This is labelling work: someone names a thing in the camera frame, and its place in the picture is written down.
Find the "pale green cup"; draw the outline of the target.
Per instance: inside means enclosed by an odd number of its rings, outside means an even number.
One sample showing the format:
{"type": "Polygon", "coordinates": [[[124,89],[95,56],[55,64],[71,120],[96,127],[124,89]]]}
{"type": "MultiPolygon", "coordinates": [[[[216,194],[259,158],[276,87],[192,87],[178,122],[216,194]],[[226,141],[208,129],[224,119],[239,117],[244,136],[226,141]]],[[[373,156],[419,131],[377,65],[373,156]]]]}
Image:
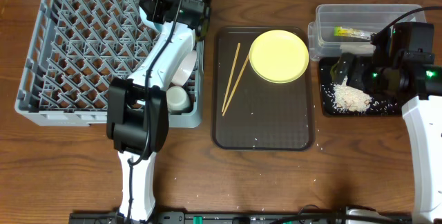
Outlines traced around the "pale green cup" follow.
{"type": "Polygon", "coordinates": [[[191,101],[187,92],[180,86],[172,86],[166,92],[167,107],[171,114],[188,113],[191,101]]]}

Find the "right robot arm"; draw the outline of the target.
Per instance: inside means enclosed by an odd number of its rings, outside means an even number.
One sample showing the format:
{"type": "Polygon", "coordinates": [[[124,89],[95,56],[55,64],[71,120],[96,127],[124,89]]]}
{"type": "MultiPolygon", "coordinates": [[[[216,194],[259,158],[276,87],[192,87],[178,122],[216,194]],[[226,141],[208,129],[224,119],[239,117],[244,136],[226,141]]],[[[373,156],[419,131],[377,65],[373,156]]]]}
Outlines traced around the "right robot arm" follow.
{"type": "Polygon", "coordinates": [[[335,83],[401,106],[412,150],[414,223],[441,222],[441,67],[432,52],[434,26],[390,24],[378,33],[336,27],[336,36],[367,39],[371,56],[343,53],[331,70],[335,83]]]}

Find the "green snack wrapper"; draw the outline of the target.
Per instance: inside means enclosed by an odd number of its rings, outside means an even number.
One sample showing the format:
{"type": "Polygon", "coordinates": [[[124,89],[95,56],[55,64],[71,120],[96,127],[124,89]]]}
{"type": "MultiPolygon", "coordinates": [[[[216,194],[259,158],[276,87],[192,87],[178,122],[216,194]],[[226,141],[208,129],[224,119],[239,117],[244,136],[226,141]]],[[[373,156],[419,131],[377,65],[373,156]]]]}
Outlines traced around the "green snack wrapper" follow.
{"type": "Polygon", "coordinates": [[[364,39],[370,41],[375,32],[370,32],[366,30],[359,30],[344,26],[337,26],[334,28],[335,37],[352,37],[357,39],[364,39]]]}

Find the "rice pile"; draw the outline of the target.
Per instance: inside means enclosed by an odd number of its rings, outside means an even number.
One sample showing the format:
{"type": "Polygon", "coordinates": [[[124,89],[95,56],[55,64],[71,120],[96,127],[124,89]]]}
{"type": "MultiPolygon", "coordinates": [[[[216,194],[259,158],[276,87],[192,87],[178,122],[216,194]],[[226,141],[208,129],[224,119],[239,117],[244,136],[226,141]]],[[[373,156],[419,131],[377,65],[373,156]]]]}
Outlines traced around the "rice pile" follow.
{"type": "Polygon", "coordinates": [[[369,103],[372,101],[372,96],[347,86],[344,79],[342,84],[334,84],[335,103],[338,108],[347,109],[349,111],[364,112],[369,108],[369,103]]]}

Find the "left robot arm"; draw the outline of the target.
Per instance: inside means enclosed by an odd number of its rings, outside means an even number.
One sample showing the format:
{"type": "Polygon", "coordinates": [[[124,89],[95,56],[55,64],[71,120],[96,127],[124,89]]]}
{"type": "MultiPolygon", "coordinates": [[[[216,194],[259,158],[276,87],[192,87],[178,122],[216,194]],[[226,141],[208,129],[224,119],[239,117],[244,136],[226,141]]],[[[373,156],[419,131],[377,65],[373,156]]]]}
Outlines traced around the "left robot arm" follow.
{"type": "Polygon", "coordinates": [[[106,135],[123,172],[117,223],[147,223],[155,209],[155,157],[169,131],[166,91],[180,64],[209,29],[211,0],[139,0],[142,23],[157,31],[148,57],[108,88],[106,135]]]}

